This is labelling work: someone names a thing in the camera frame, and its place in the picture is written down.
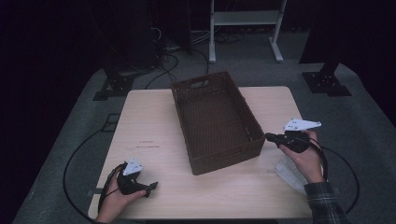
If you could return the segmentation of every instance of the person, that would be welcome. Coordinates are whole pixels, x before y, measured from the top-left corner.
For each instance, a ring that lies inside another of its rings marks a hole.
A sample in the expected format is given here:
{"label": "person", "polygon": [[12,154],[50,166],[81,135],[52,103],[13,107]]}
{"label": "person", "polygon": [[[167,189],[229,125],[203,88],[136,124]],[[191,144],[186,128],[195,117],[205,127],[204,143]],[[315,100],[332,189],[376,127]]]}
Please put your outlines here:
{"label": "person", "polygon": [[[304,132],[308,134],[313,144],[320,147],[315,132]],[[313,223],[350,223],[347,215],[335,198],[331,184],[323,178],[318,153],[312,147],[309,147],[303,153],[293,152],[284,145],[280,145],[279,149],[294,161],[297,169],[308,182],[304,186],[304,189],[309,207],[312,210]],[[120,169],[116,171],[108,188],[108,192],[115,191],[105,198],[102,208],[93,223],[111,223],[129,203],[146,194],[144,190],[141,190],[130,195],[123,195],[117,190],[118,183],[116,176],[119,171]]]}

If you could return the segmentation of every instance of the plaid sleeve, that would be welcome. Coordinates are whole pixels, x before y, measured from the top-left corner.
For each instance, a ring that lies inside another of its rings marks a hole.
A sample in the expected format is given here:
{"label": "plaid sleeve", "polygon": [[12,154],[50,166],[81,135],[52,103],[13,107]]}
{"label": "plaid sleeve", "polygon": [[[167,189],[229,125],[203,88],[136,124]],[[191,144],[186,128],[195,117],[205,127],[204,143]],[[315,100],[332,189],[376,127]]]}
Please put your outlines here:
{"label": "plaid sleeve", "polygon": [[304,185],[314,223],[350,223],[337,202],[330,183]]}

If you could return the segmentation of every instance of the brown basket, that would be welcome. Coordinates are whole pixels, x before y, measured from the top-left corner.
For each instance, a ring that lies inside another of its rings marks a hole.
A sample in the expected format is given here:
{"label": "brown basket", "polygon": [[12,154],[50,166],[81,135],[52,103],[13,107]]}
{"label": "brown basket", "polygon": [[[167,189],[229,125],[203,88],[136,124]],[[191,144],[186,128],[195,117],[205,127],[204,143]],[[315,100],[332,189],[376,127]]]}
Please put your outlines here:
{"label": "brown basket", "polygon": [[227,72],[172,85],[194,175],[257,157],[264,133]]}

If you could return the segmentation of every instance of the table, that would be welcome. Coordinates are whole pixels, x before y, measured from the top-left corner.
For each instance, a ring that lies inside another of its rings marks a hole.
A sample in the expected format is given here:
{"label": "table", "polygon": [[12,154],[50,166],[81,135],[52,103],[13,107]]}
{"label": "table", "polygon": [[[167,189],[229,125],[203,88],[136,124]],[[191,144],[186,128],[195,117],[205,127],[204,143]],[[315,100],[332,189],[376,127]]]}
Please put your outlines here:
{"label": "table", "polygon": [[[283,133],[299,110],[287,87],[240,88],[265,133]],[[143,166],[137,181],[158,188],[120,215],[132,219],[311,217],[306,197],[275,172],[283,157],[266,141],[262,154],[204,175],[191,172],[171,90],[130,91],[97,188],[118,164],[135,158]],[[95,194],[89,216],[97,216]]]}
{"label": "table", "polygon": [[276,26],[274,36],[269,37],[270,45],[278,63],[283,63],[283,57],[277,46],[277,38],[285,14],[287,0],[281,0],[279,10],[269,11],[223,11],[215,12],[215,0],[210,6],[210,41],[209,41],[209,61],[216,62],[215,51],[215,26],[219,25],[264,25],[274,24]]}

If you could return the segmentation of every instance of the white metal frame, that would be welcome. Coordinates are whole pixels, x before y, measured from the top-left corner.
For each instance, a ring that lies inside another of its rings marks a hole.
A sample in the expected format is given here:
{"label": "white metal frame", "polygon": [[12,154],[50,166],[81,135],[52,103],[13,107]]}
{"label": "white metal frame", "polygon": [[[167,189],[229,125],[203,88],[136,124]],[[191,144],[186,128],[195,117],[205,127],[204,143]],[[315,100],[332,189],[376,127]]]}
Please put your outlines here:
{"label": "white metal frame", "polygon": [[282,54],[277,46],[280,25],[285,13],[287,0],[281,0],[280,10],[270,11],[228,11],[215,12],[215,0],[210,6],[210,42],[209,42],[209,61],[216,62],[215,52],[215,26],[217,25],[263,25],[275,24],[274,36],[269,37],[271,48],[278,63],[283,62]]}

